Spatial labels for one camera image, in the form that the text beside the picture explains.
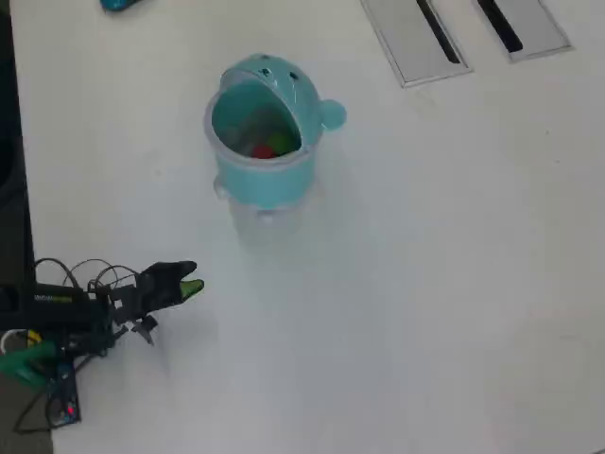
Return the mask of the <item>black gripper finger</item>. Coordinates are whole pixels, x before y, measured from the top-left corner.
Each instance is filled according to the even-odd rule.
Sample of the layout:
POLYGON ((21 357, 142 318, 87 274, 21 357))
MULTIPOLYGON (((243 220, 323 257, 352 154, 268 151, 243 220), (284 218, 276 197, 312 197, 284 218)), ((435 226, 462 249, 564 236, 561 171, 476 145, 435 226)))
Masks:
POLYGON ((197 267, 198 264, 192 260, 159 261, 145 268, 140 272, 140 275, 155 288, 169 288, 178 286, 197 267))
POLYGON ((178 285, 179 296, 182 302, 195 297, 204 290, 205 283, 201 279, 195 280, 181 280, 178 285))

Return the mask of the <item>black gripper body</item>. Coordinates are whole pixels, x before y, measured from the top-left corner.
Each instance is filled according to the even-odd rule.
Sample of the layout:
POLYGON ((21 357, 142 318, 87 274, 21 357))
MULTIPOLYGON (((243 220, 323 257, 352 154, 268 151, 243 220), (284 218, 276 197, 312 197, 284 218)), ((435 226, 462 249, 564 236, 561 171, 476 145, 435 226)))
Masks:
POLYGON ((137 327, 155 327, 152 313, 183 302, 182 281, 166 274, 142 274, 134 284, 110 292, 112 318, 116 324, 133 323, 137 327))

